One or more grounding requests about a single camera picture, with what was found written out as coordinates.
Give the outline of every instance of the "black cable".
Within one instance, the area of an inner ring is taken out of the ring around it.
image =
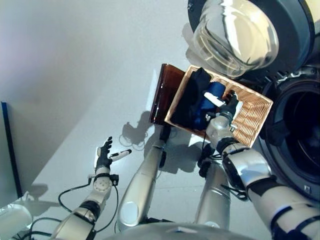
[[[42,236],[47,236],[50,237],[51,234],[47,233],[47,232],[43,232],[43,231],[30,231],[28,233],[26,233],[21,240],[25,240],[27,237],[31,236],[31,235],[42,235]]]
[[[71,192],[71,191],[74,191],[74,190],[77,190],[77,189],[82,189],[82,188],[88,187],[88,186],[91,184],[91,180],[92,180],[92,179],[89,178],[87,184],[82,185],[82,186],[76,186],[76,187],[73,187],[73,188],[70,188],[70,189],[68,189],[68,190],[65,190],[65,191],[61,192],[61,193],[59,194],[59,196],[58,196],[58,202],[59,202],[59,204],[61,205],[61,207],[63,207],[65,210],[67,210],[69,213],[71,213],[72,211],[71,211],[69,208],[67,208],[67,207],[62,203],[62,201],[61,201],[61,196],[62,196],[63,194],[68,193],[68,192]]]
[[[115,233],[115,234],[117,233],[117,231],[116,231],[116,226],[117,226],[117,221],[115,221],[114,226],[113,226],[113,230],[114,230],[114,233]]]
[[[116,207],[115,207],[115,211],[114,214],[111,218],[111,220],[109,221],[109,223],[107,225],[105,225],[103,228],[99,229],[96,231],[96,233],[100,233],[101,231],[105,230],[107,227],[109,227],[109,225],[112,223],[112,221],[115,219],[115,216],[117,214],[117,210],[118,210],[118,205],[119,205],[119,192],[116,186],[114,186],[115,191],[116,191]]]
[[[34,225],[35,225],[37,222],[42,221],[42,220],[50,220],[50,221],[55,221],[55,222],[58,222],[58,223],[61,222],[60,219],[56,219],[56,218],[53,218],[53,217],[40,217],[40,218],[38,218],[38,219],[36,219],[36,220],[33,221],[33,223],[32,223],[31,226],[30,226],[29,232],[32,232],[32,229],[33,229]]]
[[[207,133],[204,132],[204,138],[203,138],[203,142],[202,142],[202,150],[201,150],[201,153],[204,151],[204,148],[205,148],[206,136],[207,136]]]

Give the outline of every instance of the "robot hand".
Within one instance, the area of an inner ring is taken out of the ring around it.
[[[220,108],[206,134],[222,157],[229,183],[247,194],[275,240],[308,240],[320,236],[320,211],[293,189],[278,184],[265,158],[239,143],[230,131],[236,99]]]
[[[93,180],[93,190],[87,198],[54,230],[51,239],[89,240],[97,233],[95,224],[104,210],[110,196],[112,186],[118,185],[119,176],[110,174],[110,165],[131,153],[126,150],[114,153],[108,157],[112,144],[109,137],[102,147],[97,149],[97,161]]]

